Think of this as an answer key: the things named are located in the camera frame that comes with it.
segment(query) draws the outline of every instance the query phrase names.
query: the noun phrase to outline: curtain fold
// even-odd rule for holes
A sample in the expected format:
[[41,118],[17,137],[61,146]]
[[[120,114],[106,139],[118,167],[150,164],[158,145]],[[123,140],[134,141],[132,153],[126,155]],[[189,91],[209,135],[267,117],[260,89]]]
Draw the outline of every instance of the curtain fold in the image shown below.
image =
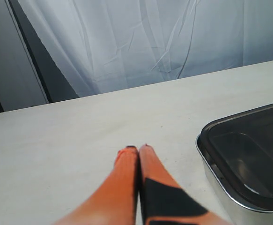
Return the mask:
[[80,97],[273,60],[273,1],[19,3]]

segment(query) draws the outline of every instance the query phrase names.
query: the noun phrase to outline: plastic lid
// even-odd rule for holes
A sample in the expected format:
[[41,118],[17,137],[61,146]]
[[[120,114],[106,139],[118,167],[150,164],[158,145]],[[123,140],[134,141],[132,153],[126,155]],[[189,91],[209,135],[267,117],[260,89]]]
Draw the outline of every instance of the plastic lid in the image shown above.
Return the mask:
[[273,210],[273,105],[214,121],[201,140],[242,197]]

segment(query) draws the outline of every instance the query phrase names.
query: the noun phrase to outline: metal container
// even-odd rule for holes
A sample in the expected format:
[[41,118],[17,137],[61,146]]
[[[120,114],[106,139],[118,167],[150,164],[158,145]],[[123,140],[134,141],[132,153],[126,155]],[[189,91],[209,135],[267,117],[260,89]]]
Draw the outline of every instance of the metal container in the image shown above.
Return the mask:
[[273,225],[273,104],[209,123],[196,140],[236,225]]

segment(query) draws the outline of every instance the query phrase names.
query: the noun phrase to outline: white table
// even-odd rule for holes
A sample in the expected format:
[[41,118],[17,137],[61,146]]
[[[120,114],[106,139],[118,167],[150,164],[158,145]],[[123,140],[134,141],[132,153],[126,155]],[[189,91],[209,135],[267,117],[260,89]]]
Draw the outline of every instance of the white table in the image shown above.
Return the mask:
[[52,223],[100,185],[119,149],[144,143],[187,193],[229,220],[195,139],[208,122],[270,103],[273,61],[2,113],[0,225]]

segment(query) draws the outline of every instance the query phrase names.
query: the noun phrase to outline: white fabric backdrop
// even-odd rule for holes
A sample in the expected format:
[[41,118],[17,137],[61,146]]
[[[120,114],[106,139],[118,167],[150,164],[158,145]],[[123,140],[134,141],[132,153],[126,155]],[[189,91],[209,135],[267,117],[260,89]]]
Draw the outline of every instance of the white fabric backdrop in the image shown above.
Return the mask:
[[273,60],[273,0],[19,0],[82,97]]

